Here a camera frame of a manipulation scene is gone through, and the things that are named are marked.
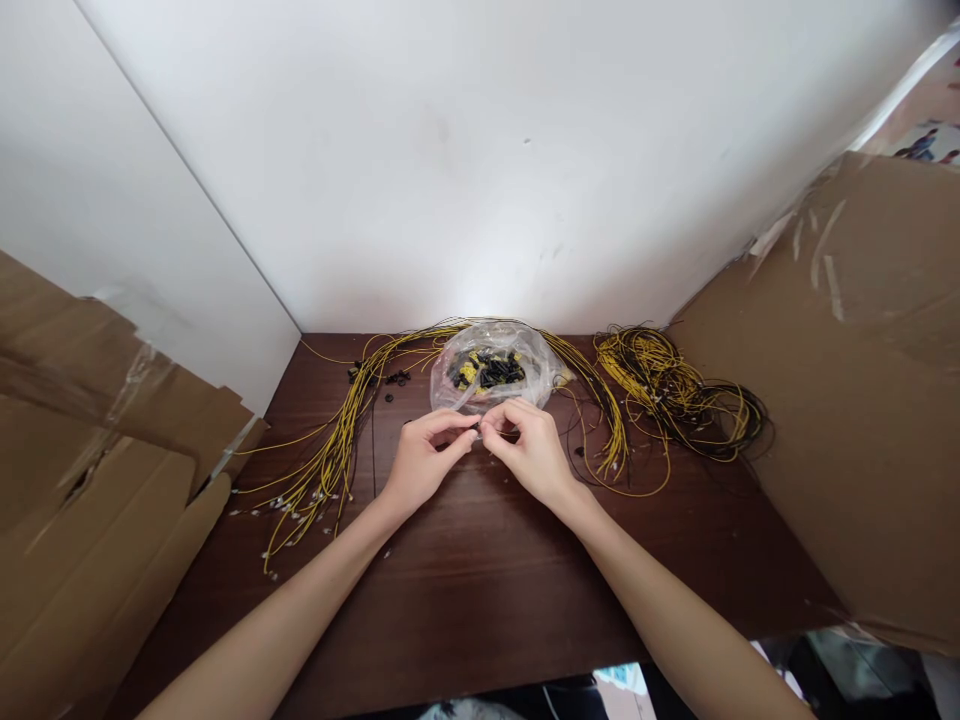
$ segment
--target wire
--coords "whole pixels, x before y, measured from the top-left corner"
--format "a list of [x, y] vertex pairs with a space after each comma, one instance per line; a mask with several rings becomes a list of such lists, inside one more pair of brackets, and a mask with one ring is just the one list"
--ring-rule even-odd
[[[300, 342], [317, 357], [341, 365], [354, 365], [356, 370], [350, 370], [352, 378], [350, 389], [347, 391], [343, 405], [329, 421], [295, 440], [243, 453], [252, 454], [264, 450], [289, 447], [310, 438], [317, 438], [319, 443], [319, 447], [312, 451], [309, 459], [292, 472], [258, 487], [235, 491], [249, 494], [258, 493], [268, 488], [277, 488], [278, 486], [283, 488], [282, 492], [255, 506], [256, 508], [268, 507], [270, 510], [280, 513], [280, 519], [270, 537], [267, 550], [263, 554], [265, 574], [268, 573], [269, 563], [274, 555], [286, 546], [299, 543], [311, 526], [321, 521], [326, 513], [332, 512], [334, 509], [336, 510], [336, 520], [333, 523], [333, 528], [332, 530], [325, 529], [325, 532], [332, 532], [334, 537], [339, 533], [344, 507], [347, 502], [353, 500], [350, 488], [357, 466], [359, 452], [357, 439], [367, 419], [371, 422], [371, 430], [374, 428], [373, 423], [375, 421], [372, 417], [372, 407], [380, 385], [386, 377], [384, 371], [387, 364], [403, 356], [412, 356], [411, 359], [415, 358], [415, 361], [405, 368], [404, 372], [409, 372], [417, 367], [423, 372], [432, 361], [439, 357], [447, 340], [474, 323], [491, 320], [501, 320], [501, 318], [450, 317], [422, 330], [393, 335], [374, 335], [366, 341], [359, 361], [329, 358], [314, 350], [301, 339]], [[591, 396], [591, 398], [581, 400], [569, 388], [556, 388], [557, 392], [568, 394], [574, 400], [582, 430], [584, 448], [586, 448], [587, 436], [590, 433], [587, 431], [586, 422], [583, 418], [582, 402], [594, 404], [600, 410], [600, 419], [591, 427], [590, 432], [599, 427], [600, 421], [606, 421], [610, 427], [610, 437], [598, 453], [588, 455], [584, 450], [584, 466], [593, 482], [588, 481], [583, 475], [580, 475], [581, 479], [588, 484], [602, 486], [627, 497], [649, 497], [660, 492], [669, 480], [669, 458], [667, 479], [652, 492], [631, 493], [613, 487], [629, 462], [630, 449], [627, 425], [624, 422], [621, 407], [595, 363], [590, 363], [583, 353], [563, 338], [543, 330], [538, 330], [538, 332], [543, 335], [548, 345], [560, 359], [577, 374], [583, 387], [589, 391]], [[417, 343], [428, 344], [417, 346]], [[573, 425], [567, 431], [568, 443], [569, 431], [572, 428]], [[661, 435], [666, 437], [662, 428]], [[591, 467], [591, 457], [601, 458], [597, 468]]]
[[352, 360], [334, 360], [333, 358], [328, 358], [326, 355], [321, 355], [321, 354], [318, 353], [316, 350], [314, 350], [312, 347], [310, 347], [309, 345], [307, 345], [306, 341], [305, 341], [303, 338], [300, 338], [300, 344], [303, 345], [307, 350], [309, 350], [310, 352], [312, 352], [314, 355], [316, 355], [318, 358], [321, 358], [321, 359], [323, 359], [323, 360], [326, 360], [327, 362], [335, 362], [335, 363], [339, 363], [339, 364], [341, 364], [341, 365], [353, 365], [353, 361], [352, 361]]
[[[756, 395], [735, 383], [705, 381], [659, 330], [611, 326], [594, 338], [594, 347], [600, 365], [627, 392], [628, 420], [663, 442], [667, 479], [670, 440], [711, 460], [733, 462], [745, 459], [744, 451], [769, 425]], [[657, 432], [642, 428], [641, 418]]]
[[553, 715], [553, 720], [560, 720], [557, 711], [553, 708], [553, 701], [550, 700], [550, 693], [547, 692], [547, 686], [541, 685], [540, 688], [543, 690], [543, 696], [547, 699], [547, 707], [550, 708], [550, 714]]

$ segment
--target white wall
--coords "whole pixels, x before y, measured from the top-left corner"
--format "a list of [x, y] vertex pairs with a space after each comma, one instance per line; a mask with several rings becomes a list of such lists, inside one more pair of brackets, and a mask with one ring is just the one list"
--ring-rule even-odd
[[0, 3], [0, 249], [257, 414], [299, 338], [70, 0]]
[[78, 0], [302, 328], [666, 321], [943, 0]]

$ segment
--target finger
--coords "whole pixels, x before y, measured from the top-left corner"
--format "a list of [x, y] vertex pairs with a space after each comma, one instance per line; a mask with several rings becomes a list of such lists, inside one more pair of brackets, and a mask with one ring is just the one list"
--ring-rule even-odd
[[530, 427], [530, 421], [537, 417], [538, 412], [530, 403], [521, 403], [516, 398], [510, 398], [497, 408], [502, 408], [503, 417], [516, 425], [521, 433]]
[[502, 430], [503, 426], [506, 424], [506, 421], [509, 420], [518, 428], [521, 432], [523, 431], [523, 421], [527, 418], [532, 417], [526, 408], [522, 405], [517, 405], [514, 401], [507, 400], [502, 402], [494, 408], [491, 408], [487, 411], [487, 414], [483, 416], [483, 419], [493, 425], [497, 430]]
[[476, 430], [467, 430], [460, 437], [450, 443], [450, 447], [440, 453], [447, 470], [453, 467], [454, 463], [466, 455], [473, 447], [473, 441], [477, 439]]
[[448, 412], [438, 411], [420, 418], [424, 429], [431, 437], [450, 428], [467, 428], [476, 425], [479, 421], [479, 415], [461, 415], [453, 410], [448, 410]]
[[437, 433], [432, 438], [430, 438], [430, 444], [433, 445], [434, 447], [437, 447], [438, 445], [452, 443], [454, 440], [460, 437], [460, 435], [462, 435], [464, 432], [466, 431], [462, 430], [461, 428], [444, 430], [442, 432]]
[[518, 452], [516, 447], [500, 437], [499, 431], [484, 418], [480, 423], [480, 434], [483, 437], [483, 446], [501, 460], [506, 460]]

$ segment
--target torn cardboard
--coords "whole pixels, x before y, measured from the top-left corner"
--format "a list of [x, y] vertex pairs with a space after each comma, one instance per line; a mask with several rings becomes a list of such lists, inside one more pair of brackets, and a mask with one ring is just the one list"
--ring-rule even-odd
[[102, 717], [226, 503], [231, 476], [206, 480], [250, 419], [0, 253], [0, 717]]
[[257, 418], [253, 423], [253, 427], [250, 428], [250, 432], [248, 432], [246, 437], [237, 445], [237, 449], [230, 454], [230, 459], [224, 464], [221, 472], [226, 473], [231, 479], [236, 480], [243, 466], [247, 464], [247, 458], [249, 457], [249, 455], [242, 453], [250, 452], [259, 446], [260, 439], [269, 427], [263, 418]]
[[760, 481], [852, 619], [952, 655], [958, 241], [960, 175], [848, 153], [755, 273], [728, 267], [670, 330], [705, 376], [766, 404]]
[[193, 458], [196, 492], [252, 413], [135, 333], [0, 253], [0, 392]]

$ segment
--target forearm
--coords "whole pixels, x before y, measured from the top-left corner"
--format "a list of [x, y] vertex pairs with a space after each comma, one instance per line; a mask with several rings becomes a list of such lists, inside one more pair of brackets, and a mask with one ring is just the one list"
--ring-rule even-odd
[[580, 538], [677, 693], [703, 720], [812, 715], [696, 593], [638, 545], [577, 485], [554, 512]]
[[407, 517], [381, 495], [184, 671], [141, 719], [269, 718], [367, 566]]

